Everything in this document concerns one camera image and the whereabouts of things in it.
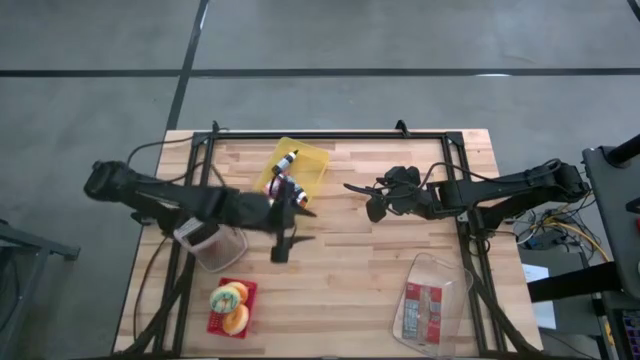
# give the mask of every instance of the yellow donut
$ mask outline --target yellow donut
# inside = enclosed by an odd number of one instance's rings
[[[222,330],[229,335],[239,334],[249,322],[249,308],[240,304],[238,308],[222,318]]]
[[[242,304],[247,302],[247,299],[249,298],[249,289],[243,283],[232,281],[225,286],[233,286],[234,288],[236,288],[236,290],[238,290],[238,292],[240,293],[240,302]]]

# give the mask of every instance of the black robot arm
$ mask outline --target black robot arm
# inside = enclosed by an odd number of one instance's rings
[[[428,173],[438,165],[456,167],[436,163]],[[380,221],[387,210],[396,215],[410,213],[428,220],[461,216],[468,221],[470,234],[480,237],[491,235],[506,218],[549,201],[573,203],[590,190],[576,167],[560,160],[520,173],[482,178],[483,181],[472,181],[467,177],[456,181],[421,183],[417,168],[396,166],[377,179],[381,188],[358,188],[349,184],[345,187],[371,195],[367,213],[373,222]],[[490,207],[478,206],[485,201],[505,198]]]
[[[228,225],[276,234],[273,262],[286,262],[294,243],[308,238],[287,238],[294,216],[315,216],[297,207],[293,186],[282,186],[273,205],[260,193],[240,192],[228,186],[180,186],[139,174],[120,161],[96,162],[84,192],[98,201],[119,202],[136,210],[131,217],[147,224],[155,220],[171,235],[189,217],[206,224]]]

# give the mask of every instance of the wooden table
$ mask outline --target wooden table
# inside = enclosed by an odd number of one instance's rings
[[[485,176],[498,176],[488,131],[461,131],[470,169]],[[184,138],[191,133],[171,131],[167,139]],[[330,153],[322,194],[314,198],[309,207],[318,218],[298,220],[298,233],[313,234],[316,239],[294,246],[289,263],[283,265],[269,261],[270,247],[275,240],[263,234],[247,233],[249,250],[224,272],[208,273],[197,265],[183,356],[420,355],[394,339],[392,320],[416,254],[428,253],[461,266],[454,220],[426,221],[416,216],[389,214],[380,223],[372,224],[364,208],[367,197],[346,190],[342,183],[371,185],[376,176],[394,165],[414,165],[425,172],[430,164],[443,160],[439,141],[305,142]],[[249,190],[275,144],[275,140],[216,141],[214,161],[228,185]],[[165,145],[157,176],[169,179],[183,174],[188,154],[188,142]],[[444,168],[436,168],[432,180],[445,178]],[[217,183],[213,176],[210,183]],[[132,343],[133,304],[142,274],[162,238],[157,228],[147,227],[142,233],[114,350],[122,350]],[[497,235],[491,242],[489,258],[499,303],[525,338],[542,348],[515,241],[509,235]],[[160,304],[169,247],[165,245],[150,272],[140,303],[138,331]],[[206,332],[208,297],[221,276],[259,284],[250,333],[244,340]],[[486,308],[483,316],[490,348],[495,348]],[[166,348],[171,346],[173,321],[175,316],[170,316]],[[467,303],[456,339],[456,355],[476,354]]]

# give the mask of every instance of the small bottle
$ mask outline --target small bottle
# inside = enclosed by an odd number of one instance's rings
[[[298,150],[288,153],[282,158],[282,160],[278,161],[273,168],[271,168],[271,171],[273,171],[275,175],[280,175],[282,172],[287,170],[291,163],[293,163],[293,160],[296,159],[296,155],[298,155]]]

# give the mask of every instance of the gray floor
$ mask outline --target gray floor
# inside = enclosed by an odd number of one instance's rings
[[[177,69],[197,5],[0,0],[0,69]],[[625,0],[218,0],[203,26],[194,68],[640,66]],[[162,137],[176,84],[0,78],[0,218],[82,246],[47,267],[24,358],[109,352],[140,229],[82,185],[95,160]],[[638,133],[639,93],[640,77],[621,76],[192,79],[178,128],[488,128],[508,173]],[[595,209],[583,217],[604,237]]]

